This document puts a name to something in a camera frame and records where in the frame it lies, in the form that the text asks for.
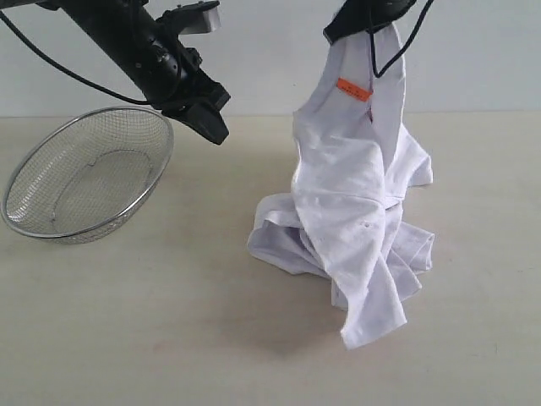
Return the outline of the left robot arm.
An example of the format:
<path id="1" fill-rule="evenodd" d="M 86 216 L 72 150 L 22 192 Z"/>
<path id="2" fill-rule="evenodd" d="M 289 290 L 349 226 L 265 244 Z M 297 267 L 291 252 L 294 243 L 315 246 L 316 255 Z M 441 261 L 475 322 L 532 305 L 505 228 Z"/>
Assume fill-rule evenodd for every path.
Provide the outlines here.
<path id="1" fill-rule="evenodd" d="M 184 46 L 182 34 L 212 32 L 217 1 L 167 10 L 153 19 L 143 1 L 40 1 L 61 9 L 134 82 L 144 102 L 185 124 L 213 144 L 229 135 L 221 109 L 230 95 L 201 68 L 199 52 Z"/>

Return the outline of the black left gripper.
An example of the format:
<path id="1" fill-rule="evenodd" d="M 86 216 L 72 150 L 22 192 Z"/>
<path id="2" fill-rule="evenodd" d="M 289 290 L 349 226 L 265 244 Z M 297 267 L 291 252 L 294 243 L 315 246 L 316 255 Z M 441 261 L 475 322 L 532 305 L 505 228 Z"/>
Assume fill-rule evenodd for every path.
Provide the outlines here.
<path id="1" fill-rule="evenodd" d="M 137 57 L 134 83 L 149 102 L 161 109 L 187 106 L 180 112 L 179 121 L 210 143 L 221 145 L 229 130 L 218 111 L 231 96 L 206 74 L 201 64 L 202 57 L 194 47 L 178 41 L 149 41 Z"/>

